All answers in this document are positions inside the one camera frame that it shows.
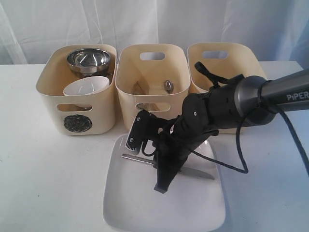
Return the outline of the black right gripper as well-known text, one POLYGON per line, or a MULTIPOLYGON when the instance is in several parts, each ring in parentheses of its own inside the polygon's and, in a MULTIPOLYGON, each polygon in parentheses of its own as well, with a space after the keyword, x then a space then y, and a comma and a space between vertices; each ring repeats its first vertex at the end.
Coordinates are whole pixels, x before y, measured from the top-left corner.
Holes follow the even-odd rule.
POLYGON ((218 130, 213 129, 195 134, 183 118, 170 120, 156 144, 154 161, 157 178, 154 190, 166 193, 179 170, 185 167, 192 151, 210 136, 217 134, 218 130))

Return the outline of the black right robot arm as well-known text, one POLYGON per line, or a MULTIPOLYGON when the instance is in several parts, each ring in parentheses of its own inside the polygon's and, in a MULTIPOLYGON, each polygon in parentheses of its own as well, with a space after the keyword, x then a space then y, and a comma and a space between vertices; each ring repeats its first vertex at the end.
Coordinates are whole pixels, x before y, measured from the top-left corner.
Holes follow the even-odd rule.
POLYGON ((239 144, 242 127, 268 124, 276 114, 284 119, 304 165, 308 166, 307 154, 286 115, 288 111, 308 107, 308 70, 276 80, 260 76, 236 77, 207 93, 188 95, 183 101, 182 114, 169 120, 159 135, 154 189, 167 192, 188 156, 210 136, 216 136, 219 130, 236 129, 236 144, 239 144))

